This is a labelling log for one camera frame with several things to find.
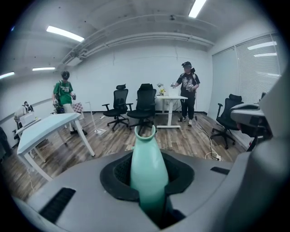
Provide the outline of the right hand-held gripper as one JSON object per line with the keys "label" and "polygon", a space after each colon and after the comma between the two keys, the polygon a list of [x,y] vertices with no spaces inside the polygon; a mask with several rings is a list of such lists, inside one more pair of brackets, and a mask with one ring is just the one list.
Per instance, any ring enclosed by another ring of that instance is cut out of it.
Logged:
{"label": "right hand-held gripper", "polygon": [[266,140],[272,138],[270,126],[258,104],[239,104],[230,109],[230,118],[237,124],[238,129],[251,138],[247,151],[253,149]]}

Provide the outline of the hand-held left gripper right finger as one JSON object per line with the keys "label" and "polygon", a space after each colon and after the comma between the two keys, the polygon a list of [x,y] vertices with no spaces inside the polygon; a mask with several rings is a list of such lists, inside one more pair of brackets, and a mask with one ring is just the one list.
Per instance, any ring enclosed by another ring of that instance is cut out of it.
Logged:
{"label": "hand-held left gripper right finger", "polygon": [[228,176],[231,162],[205,160],[162,151],[169,168],[165,228],[212,228],[222,204],[218,190]]}

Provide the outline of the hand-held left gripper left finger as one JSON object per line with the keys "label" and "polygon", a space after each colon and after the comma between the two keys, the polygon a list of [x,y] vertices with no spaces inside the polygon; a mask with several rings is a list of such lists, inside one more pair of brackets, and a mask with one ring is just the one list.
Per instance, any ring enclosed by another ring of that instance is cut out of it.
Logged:
{"label": "hand-held left gripper left finger", "polygon": [[[18,198],[13,200],[28,221],[42,232],[156,232],[156,225],[137,202],[115,199],[100,182],[101,170],[129,153],[79,163],[47,182],[27,203]],[[52,223],[40,211],[63,188],[75,193]]]}

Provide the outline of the green bottle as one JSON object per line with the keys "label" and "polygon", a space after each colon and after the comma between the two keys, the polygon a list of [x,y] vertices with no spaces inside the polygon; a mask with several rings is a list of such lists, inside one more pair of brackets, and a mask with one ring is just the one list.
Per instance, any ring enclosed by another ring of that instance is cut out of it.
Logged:
{"label": "green bottle", "polygon": [[138,131],[139,127],[136,126],[130,187],[139,192],[141,209],[155,224],[159,224],[164,212],[164,188],[169,183],[169,176],[155,139],[155,126],[152,126],[151,135],[148,137],[140,136]]}

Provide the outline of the black office chair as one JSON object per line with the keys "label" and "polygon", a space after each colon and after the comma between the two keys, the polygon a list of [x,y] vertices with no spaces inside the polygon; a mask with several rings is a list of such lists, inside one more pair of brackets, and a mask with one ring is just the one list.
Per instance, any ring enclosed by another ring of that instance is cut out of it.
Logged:
{"label": "black office chair", "polygon": [[151,128],[154,125],[155,117],[155,95],[156,89],[152,84],[141,84],[137,91],[137,103],[135,110],[132,110],[132,103],[127,103],[130,110],[127,112],[127,116],[133,119],[138,119],[138,123],[129,125],[129,128],[137,126],[139,128],[138,135],[141,135],[142,130],[145,127]]}
{"label": "black office chair", "polygon": [[231,108],[237,105],[243,104],[242,97],[230,94],[228,98],[225,99],[224,105],[218,103],[218,112],[217,112],[217,125],[221,126],[223,130],[218,130],[216,128],[212,129],[212,135],[210,139],[213,137],[222,137],[225,142],[225,149],[228,149],[227,139],[232,141],[232,144],[235,145],[236,141],[232,137],[231,131],[239,131],[237,127],[237,123],[231,118]]}
{"label": "black office chair", "polygon": [[128,89],[126,85],[117,85],[116,90],[113,93],[114,101],[113,108],[109,109],[109,104],[104,104],[102,106],[106,107],[106,111],[103,112],[104,116],[113,117],[114,120],[107,123],[107,126],[110,124],[114,124],[112,127],[112,131],[115,131],[115,127],[118,124],[124,124],[127,128],[129,128],[129,118],[125,118],[123,115],[127,113],[128,107],[126,104],[126,99],[128,95]]}

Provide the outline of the white power strip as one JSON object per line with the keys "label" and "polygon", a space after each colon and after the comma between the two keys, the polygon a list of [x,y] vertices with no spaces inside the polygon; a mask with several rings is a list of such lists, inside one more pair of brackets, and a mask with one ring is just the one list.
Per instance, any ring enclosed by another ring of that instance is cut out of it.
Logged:
{"label": "white power strip", "polygon": [[219,154],[215,153],[215,152],[209,152],[209,153],[207,153],[204,158],[207,159],[209,157],[211,159],[213,159],[213,160],[222,161],[221,156]]}

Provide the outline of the pale blue table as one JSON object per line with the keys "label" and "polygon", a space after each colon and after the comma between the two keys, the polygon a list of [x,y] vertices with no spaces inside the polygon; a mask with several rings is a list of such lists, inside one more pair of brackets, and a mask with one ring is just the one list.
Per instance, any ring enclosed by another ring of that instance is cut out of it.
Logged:
{"label": "pale blue table", "polygon": [[26,128],[22,133],[17,149],[17,156],[20,161],[26,165],[28,169],[37,171],[47,181],[51,181],[52,178],[38,166],[34,159],[29,155],[29,152],[49,135],[58,131],[59,128],[68,123],[75,124],[77,132],[88,149],[90,155],[92,157],[95,156],[95,152],[91,148],[82,131],[79,121],[80,116],[81,115],[79,113],[53,114]]}

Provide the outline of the white standing desk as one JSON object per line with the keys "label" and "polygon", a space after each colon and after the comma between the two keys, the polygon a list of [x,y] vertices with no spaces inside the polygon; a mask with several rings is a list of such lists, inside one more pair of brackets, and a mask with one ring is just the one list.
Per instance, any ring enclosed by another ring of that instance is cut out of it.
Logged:
{"label": "white standing desk", "polygon": [[[162,100],[162,112],[161,113],[156,113],[156,115],[167,115],[168,116],[168,121],[166,125],[157,125],[158,129],[175,129],[175,128],[181,128],[180,125],[172,125],[172,114],[173,114],[173,104],[174,100],[186,100],[187,97],[182,97],[182,96],[157,96],[157,99]],[[169,101],[169,109],[168,113],[165,112],[165,100]]]}

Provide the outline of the checkered tablecloth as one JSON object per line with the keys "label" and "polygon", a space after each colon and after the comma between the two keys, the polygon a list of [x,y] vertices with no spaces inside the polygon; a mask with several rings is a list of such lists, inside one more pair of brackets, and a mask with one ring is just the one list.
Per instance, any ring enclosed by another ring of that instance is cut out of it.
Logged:
{"label": "checkered tablecloth", "polygon": [[83,120],[84,119],[84,115],[83,115],[83,106],[82,106],[82,103],[81,102],[78,102],[78,103],[73,103],[72,104],[72,108],[75,112],[77,113],[80,113],[81,114],[81,117],[80,119]]}

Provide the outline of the small white table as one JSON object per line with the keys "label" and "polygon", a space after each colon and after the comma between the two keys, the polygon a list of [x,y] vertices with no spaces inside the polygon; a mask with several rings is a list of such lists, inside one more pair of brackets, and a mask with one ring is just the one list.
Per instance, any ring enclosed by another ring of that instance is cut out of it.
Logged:
{"label": "small white table", "polygon": [[17,140],[17,143],[16,145],[19,144],[20,142],[20,138],[21,138],[21,135],[23,133],[24,130],[28,129],[29,127],[31,127],[32,125],[38,123],[39,121],[41,121],[41,118],[37,118],[35,121],[31,122],[30,124],[18,129],[15,131],[15,136],[14,136],[14,139]]}

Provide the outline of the white printer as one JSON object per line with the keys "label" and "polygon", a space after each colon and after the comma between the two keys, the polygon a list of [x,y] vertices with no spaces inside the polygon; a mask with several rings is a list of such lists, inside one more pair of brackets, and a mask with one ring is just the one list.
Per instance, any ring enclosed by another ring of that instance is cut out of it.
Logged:
{"label": "white printer", "polygon": [[22,117],[20,117],[20,122],[21,122],[21,124],[22,124],[23,127],[31,124],[35,120],[36,120],[36,116],[34,115],[33,112],[28,113],[28,114],[25,114]]}

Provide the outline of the white long-handled floor tool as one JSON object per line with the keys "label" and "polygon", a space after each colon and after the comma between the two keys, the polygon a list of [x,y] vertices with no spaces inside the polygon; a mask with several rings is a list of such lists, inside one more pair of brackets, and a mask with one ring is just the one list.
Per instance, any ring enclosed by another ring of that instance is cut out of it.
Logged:
{"label": "white long-handled floor tool", "polygon": [[89,101],[87,101],[87,102],[85,102],[85,103],[89,105],[89,110],[90,110],[90,113],[91,113],[91,118],[92,118],[92,122],[93,122],[94,129],[95,129],[95,130],[94,130],[95,134],[96,134],[96,135],[99,135],[99,136],[103,135],[103,134],[106,132],[106,130],[105,130],[105,129],[98,129],[98,128],[96,127],[95,119],[94,119],[94,117],[93,117],[93,113],[92,113],[91,103],[90,103]]}

